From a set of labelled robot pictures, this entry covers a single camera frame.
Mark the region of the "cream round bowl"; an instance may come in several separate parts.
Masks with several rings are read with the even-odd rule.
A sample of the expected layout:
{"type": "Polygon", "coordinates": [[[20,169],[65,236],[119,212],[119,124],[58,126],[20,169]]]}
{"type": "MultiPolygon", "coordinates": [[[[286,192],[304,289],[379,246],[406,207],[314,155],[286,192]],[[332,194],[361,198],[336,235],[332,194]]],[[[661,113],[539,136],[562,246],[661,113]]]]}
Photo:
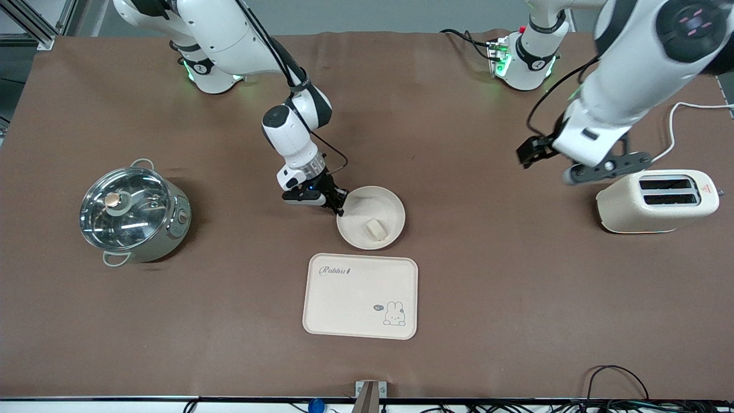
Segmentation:
{"type": "Polygon", "coordinates": [[[349,245],[362,250],[380,250],[396,241],[404,229],[406,211],[401,199],[382,186],[362,186],[347,196],[337,228],[349,245]],[[381,241],[370,238],[365,223],[377,219],[387,232],[381,241]]]}

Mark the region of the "white two-slot toaster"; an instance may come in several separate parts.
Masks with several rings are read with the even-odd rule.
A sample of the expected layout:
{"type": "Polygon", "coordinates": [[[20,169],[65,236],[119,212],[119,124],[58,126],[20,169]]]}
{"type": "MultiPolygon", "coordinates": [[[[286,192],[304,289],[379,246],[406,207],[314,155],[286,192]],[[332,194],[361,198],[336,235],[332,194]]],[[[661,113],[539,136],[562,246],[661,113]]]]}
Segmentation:
{"type": "Polygon", "coordinates": [[[699,170],[645,170],[600,191],[596,207],[609,232],[668,233],[712,215],[721,195],[712,178],[699,170]]]}

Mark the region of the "circuit board with green light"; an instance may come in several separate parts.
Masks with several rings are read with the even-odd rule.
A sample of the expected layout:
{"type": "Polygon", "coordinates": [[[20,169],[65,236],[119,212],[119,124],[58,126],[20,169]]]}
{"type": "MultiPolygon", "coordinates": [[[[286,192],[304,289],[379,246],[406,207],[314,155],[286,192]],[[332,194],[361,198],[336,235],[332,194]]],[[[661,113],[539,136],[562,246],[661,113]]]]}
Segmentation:
{"type": "Polygon", "coordinates": [[[493,78],[504,77],[512,60],[509,35],[486,42],[486,55],[493,78]]]}

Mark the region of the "cream rabbit print tray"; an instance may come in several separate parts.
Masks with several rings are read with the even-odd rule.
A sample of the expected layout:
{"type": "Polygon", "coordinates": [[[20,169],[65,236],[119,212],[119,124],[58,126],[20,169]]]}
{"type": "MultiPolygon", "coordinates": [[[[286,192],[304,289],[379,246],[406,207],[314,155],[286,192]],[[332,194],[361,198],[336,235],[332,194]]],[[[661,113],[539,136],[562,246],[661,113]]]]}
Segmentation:
{"type": "Polygon", "coordinates": [[[320,253],[309,261],[302,326],[310,334],[409,340],[417,304],[414,260],[320,253]]]}

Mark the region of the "glass pot lid with knob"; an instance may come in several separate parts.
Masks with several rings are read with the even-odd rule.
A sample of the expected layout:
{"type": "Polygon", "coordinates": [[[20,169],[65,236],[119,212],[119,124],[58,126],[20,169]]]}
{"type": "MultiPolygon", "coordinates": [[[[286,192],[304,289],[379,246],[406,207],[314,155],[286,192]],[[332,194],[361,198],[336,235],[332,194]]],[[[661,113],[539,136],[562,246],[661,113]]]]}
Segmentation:
{"type": "Polygon", "coordinates": [[[170,188],[154,170],[118,168],[90,186],[82,198],[80,230],[102,250],[125,251],[150,240],[165,225],[170,188]]]}

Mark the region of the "brown table mat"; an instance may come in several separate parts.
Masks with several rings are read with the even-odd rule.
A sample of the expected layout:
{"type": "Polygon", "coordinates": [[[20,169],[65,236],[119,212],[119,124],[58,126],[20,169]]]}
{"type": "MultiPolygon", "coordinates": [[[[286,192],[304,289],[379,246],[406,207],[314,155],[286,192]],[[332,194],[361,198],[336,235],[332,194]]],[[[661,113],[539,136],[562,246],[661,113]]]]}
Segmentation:
{"type": "Polygon", "coordinates": [[[221,96],[157,37],[61,37],[34,58],[0,148],[0,396],[580,397],[619,364],[654,398],[734,398],[734,119],[681,109],[660,168],[706,172],[712,215],[662,235],[600,228],[600,186],[516,148],[540,92],[511,91],[441,34],[283,36],[334,114],[343,188],[407,210],[382,255],[419,266],[409,340],[309,334],[307,267],[354,254],[334,216],[286,205],[260,132],[283,76],[221,96]],[[80,230],[95,181],[139,158],[187,196],[172,253],[108,267],[80,230]]]}

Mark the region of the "grey metal table bracket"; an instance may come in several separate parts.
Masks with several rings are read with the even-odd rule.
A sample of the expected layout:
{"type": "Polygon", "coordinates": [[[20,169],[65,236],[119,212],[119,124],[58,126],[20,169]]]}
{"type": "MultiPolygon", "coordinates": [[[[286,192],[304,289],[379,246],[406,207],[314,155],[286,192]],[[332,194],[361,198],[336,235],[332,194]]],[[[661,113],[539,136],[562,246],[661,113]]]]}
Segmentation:
{"type": "Polygon", "coordinates": [[[388,413],[385,402],[388,395],[387,381],[357,381],[354,389],[356,401],[352,413],[388,413]]]}

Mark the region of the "aluminium frame profile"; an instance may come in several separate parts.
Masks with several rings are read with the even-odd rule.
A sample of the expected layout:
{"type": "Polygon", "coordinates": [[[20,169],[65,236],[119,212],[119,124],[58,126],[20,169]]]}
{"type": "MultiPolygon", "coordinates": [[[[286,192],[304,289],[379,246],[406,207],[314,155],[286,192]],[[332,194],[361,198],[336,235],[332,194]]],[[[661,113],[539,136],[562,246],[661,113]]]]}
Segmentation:
{"type": "Polygon", "coordinates": [[[80,0],[0,0],[0,46],[52,49],[70,32],[80,0]]]}

